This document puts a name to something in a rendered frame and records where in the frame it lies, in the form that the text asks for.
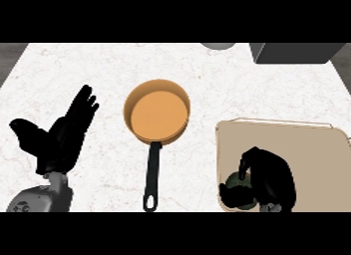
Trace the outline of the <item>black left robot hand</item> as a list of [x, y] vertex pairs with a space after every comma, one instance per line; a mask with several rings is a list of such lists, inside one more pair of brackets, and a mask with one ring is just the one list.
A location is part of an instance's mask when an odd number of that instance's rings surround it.
[[92, 87], [84, 85], [65, 115], [56, 119], [49, 130], [24, 119], [9, 123], [19, 148], [37, 158], [37, 174], [44, 175], [52, 171], [66, 173], [74, 168], [98, 108]]

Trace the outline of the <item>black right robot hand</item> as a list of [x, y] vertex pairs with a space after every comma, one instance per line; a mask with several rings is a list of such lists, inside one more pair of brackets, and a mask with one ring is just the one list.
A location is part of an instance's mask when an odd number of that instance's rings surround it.
[[288, 213], [296, 204], [293, 175], [285, 160], [272, 152], [256, 146], [247, 150], [239, 159], [238, 179], [250, 174], [251, 187], [228, 188], [219, 185], [219, 198], [228, 208], [250, 204], [268, 203], [281, 205], [281, 213]]

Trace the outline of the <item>dark green squash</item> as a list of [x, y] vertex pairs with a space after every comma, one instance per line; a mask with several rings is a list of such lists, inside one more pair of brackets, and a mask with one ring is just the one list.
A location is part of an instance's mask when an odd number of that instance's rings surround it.
[[[250, 188], [251, 184], [250, 184], [250, 174], [245, 175], [244, 180], [238, 179], [238, 172], [234, 172], [226, 181], [225, 181], [225, 185], [228, 188], [234, 188], [237, 186], [242, 186]], [[250, 204], [241, 205], [238, 206], [239, 210], [250, 210], [253, 207], [256, 206], [256, 201], [253, 201]]]

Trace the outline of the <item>beige tray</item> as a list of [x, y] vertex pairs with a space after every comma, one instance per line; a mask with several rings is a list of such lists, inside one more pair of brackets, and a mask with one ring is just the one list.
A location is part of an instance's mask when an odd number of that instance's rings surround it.
[[296, 212], [351, 212], [351, 140], [337, 127], [302, 123], [222, 121], [216, 125], [216, 181], [238, 171], [253, 147], [287, 161], [296, 186]]

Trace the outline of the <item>dark grey box appliance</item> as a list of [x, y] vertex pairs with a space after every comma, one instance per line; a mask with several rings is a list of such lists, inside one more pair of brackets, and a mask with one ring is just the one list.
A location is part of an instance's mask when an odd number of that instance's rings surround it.
[[325, 64], [344, 43], [250, 43], [256, 64]]

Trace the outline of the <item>grey round object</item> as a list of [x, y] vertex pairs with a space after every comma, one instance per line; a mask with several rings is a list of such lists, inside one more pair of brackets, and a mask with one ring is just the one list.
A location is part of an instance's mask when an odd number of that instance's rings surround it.
[[201, 43], [211, 50], [226, 50], [229, 49], [235, 43]]

